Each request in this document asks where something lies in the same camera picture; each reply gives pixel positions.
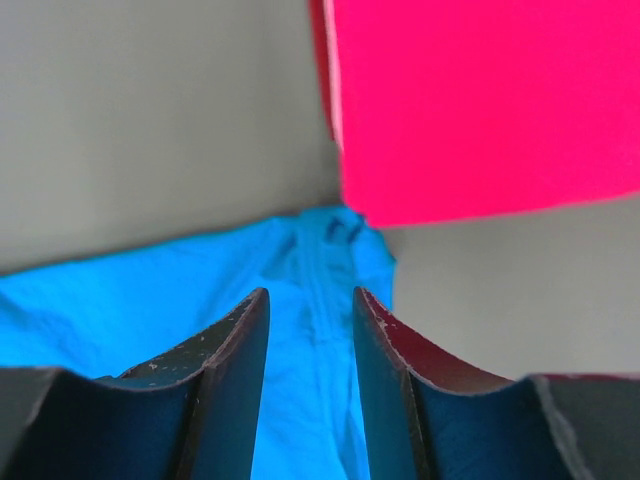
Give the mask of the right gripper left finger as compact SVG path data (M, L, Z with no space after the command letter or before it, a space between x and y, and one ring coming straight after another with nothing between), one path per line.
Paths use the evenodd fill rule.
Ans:
M1 372L5 479L247 479L270 323L268 292L118 377Z

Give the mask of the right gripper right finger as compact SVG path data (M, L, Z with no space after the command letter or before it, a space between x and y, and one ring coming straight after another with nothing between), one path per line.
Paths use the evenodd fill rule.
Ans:
M635 479L639 379L632 374L479 369L353 295L353 339L375 479Z

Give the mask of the blue t-shirt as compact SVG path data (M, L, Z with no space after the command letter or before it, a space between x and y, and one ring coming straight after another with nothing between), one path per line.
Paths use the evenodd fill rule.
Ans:
M1 362L117 375L263 287L271 321L252 477L365 479L352 297L360 286L390 305L394 266L360 215L324 207L8 275Z

